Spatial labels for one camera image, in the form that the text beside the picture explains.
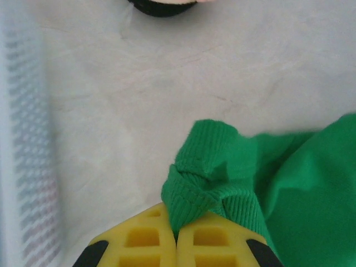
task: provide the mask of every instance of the white surface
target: white surface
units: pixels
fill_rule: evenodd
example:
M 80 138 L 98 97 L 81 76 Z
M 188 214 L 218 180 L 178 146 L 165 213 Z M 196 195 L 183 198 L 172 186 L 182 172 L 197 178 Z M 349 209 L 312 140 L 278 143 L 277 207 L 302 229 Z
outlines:
M 319 128 L 356 107 L 354 0 L 220 0 L 156 19 L 125 0 L 28 0 L 47 42 L 70 266 L 160 201 L 192 123 Z

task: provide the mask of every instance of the green fabric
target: green fabric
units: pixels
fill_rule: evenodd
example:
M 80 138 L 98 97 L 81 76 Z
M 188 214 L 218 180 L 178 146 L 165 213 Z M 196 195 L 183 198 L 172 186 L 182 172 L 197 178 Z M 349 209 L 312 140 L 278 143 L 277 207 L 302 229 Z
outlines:
M 356 266 L 356 115 L 244 137 L 197 121 L 162 188 L 171 227 L 208 210 L 264 236 L 286 267 Z

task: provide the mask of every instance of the square hole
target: square hole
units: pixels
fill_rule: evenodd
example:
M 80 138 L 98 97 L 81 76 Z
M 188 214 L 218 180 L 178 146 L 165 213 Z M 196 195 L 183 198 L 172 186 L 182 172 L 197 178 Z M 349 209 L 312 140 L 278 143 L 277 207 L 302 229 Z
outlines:
M 152 210 L 147 214 L 147 217 L 159 217 L 161 212 L 159 210 Z
M 118 267 L 160 267 L 161 258 L 159 255 L 149 256 L 122 256 Z
M 160 237 L 155 228 L 133 228 L 127 234 L 125 246 L 159 246 Z
M 228 246 L 228 235 L 219 227 L 199 228 L 194 232 L 195 246 Z
M 235 255 L 196 255 L 196 267 L 238 267 Z

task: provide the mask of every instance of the white mesh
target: white mesh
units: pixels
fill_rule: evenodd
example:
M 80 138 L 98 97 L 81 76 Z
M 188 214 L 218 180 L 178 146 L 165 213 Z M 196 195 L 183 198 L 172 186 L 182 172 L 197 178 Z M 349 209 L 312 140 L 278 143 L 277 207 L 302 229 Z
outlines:
M 16 183 L 19 256 L 25 267 L 47 267 L 61 251 L 61 238 L 40 39 L 19 1 L 0 0 L 0 9 L 7 82 L 0 89 L 9 103 L 15 176 L 3 179 Z

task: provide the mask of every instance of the yellow plastic object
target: yellow plastic object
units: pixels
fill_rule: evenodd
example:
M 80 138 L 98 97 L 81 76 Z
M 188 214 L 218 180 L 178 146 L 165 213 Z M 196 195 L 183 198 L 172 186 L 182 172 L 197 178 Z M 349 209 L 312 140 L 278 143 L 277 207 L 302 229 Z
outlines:
M 177 267 L 260 267 L 249 239 L 266 244 L 255 232 L 209 212 L 180 230 Z
M 176 267 L 176 243 L 164 204 L 158 204 L 94 238 L 108 241 L 97 267 Z
M 282 264 L 262 236 L 211 212 L 183 227 L 176 246 L 160 203 L 94 238 L 73 267 L 271 266 Z

